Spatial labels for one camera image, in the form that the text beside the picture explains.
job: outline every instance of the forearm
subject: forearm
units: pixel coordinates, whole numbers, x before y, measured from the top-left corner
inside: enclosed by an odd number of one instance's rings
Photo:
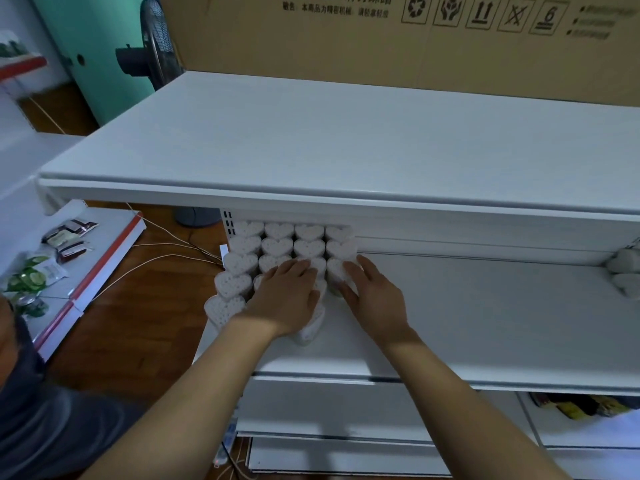
[[[238,398],[272,338],[273,331],[260,320],[233,318],[83,480],[203,478]]]
[[[409,389],[429,434],[460,480],[569,477],[500,411],[429,350],[413,330],[382,350]]]

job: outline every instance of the person's right hand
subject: person's right hand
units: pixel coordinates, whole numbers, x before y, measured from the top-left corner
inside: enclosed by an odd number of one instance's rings
[[[406,307],[402,291],[380,273],[375,264],[359,255],[359,268],[345,261],[344,270],[356,284],[358,294],[346,283],[339,286],[340,292],[365,332],[383,346],[407,336],[412,329],[406,319]]]

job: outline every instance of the dark blue clothing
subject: dark blue clothing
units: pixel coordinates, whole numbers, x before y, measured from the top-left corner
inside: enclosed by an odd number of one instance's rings
[[[87,468],[144,413],[134,404],[45,382],[45,364],[17,319],[18,361],[0,389],[0,480]]]

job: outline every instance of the green door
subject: green door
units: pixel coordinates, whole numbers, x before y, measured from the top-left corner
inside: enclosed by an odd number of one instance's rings
[[[115,49],[142,47],[142,0],[33,0],[98,124],[154,92],[146,77],[124,74]]]

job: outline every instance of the white wall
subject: white wall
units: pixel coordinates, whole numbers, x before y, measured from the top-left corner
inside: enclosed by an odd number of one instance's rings
[[[16,33],[29,51],[39,52],[48,62],[46,67],[20,76],[27,92],[38,93],[70,80],[31,0],[0,0],[0,29]],[[4,87],[14,98],[24,95],[14,81],[5,81]]]

